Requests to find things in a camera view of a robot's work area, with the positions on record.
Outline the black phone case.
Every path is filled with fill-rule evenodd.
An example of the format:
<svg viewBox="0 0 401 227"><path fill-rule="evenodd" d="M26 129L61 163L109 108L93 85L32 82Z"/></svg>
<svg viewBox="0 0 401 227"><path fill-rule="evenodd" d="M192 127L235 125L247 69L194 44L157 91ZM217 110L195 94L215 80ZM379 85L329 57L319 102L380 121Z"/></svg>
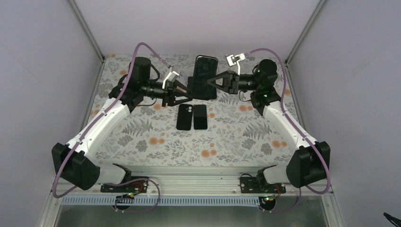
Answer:
<svg viewBox="0 0 401 227"><path fill-rule="evenodd" d="M181 131L189 131L192 128L192 105L181 104L178 108L176 121L176 129Z"/></svg>

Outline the teal phone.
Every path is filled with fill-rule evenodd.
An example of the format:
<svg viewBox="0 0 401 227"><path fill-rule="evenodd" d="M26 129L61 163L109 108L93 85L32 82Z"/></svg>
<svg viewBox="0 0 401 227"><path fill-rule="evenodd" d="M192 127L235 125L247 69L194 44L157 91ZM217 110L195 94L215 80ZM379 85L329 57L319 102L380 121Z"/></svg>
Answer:
<svg viewBox="0 0 401 227"><path fill-rule="evenodd" d="M193 106L193 126L195 130L206 130L208 128L206 105Z"/></svg>

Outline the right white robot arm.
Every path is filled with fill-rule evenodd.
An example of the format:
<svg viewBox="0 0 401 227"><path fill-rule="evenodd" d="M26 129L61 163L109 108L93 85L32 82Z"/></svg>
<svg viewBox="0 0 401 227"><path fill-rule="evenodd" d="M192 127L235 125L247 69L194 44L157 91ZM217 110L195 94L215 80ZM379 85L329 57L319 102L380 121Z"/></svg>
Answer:
<svg viewBox="0 0 401 227"><path fill-rule="evenodd" d="M256 186L268 192L276 183L290 183L301 188L320 180L330 180L331 149L327 142L318 142L290 114L274 84L277 65L269 59L254 67L252 74L227 70L208 79L207 84L228 94L250 91L253 108L276 127L288 147L294 151L286 166L273 165L258 171Z"/></svg>

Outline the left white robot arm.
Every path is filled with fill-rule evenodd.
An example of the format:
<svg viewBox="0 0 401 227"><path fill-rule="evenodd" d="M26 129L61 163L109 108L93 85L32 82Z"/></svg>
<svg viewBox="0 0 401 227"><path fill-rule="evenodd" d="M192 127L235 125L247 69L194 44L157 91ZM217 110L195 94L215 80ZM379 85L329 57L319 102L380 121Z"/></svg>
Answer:
<svg viewBox="0 0 401 227"><path fill-rule="evenodd" d="M137 57L129 64L130 73L113 87L102 109L81 132L66 144L57 143L51 153L56 172L53 191L59 179L74 188L88 190L95 184L113 184L124 192L131 187L130 171L120 164L103 165L94 161L98 147L124 118L139 106L145 97L159 99L162 106L175 106L192 100L188 89L178 81L179 72L169 67L163 81L150 78L152 70L159 76L149 58Z"/></svg>

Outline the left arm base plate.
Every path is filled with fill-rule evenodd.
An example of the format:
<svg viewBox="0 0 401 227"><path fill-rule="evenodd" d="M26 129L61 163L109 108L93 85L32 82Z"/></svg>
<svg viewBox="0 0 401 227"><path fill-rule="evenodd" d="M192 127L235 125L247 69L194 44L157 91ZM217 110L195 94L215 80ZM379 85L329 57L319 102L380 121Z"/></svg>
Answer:
<svg viewBox="0 0 401 227"><path fill-rule="evenodd" d="M128 182L131 180L136 180L135 182L131 182L122 186L112 186L103 184L101 185L100 192L103 193L123 193L123 194L137 194L137 193L146 193L148 188L148 177L146 176L130 176L127 180L123 182Z"/></svg>

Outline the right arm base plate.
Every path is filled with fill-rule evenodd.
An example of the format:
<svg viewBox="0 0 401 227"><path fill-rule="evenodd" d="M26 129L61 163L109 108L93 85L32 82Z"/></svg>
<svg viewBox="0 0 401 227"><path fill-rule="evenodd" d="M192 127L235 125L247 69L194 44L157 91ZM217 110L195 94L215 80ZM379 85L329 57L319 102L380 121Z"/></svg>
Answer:
<svg viewBox="0 0 401 227"><path fill-rule="evenodd" d="M256 194L256 193L275 193L284 194L287 192L284 183L264 184L261 186L256 177L251 175L241 175L239 177L239 186L243 194Z"/></svg>

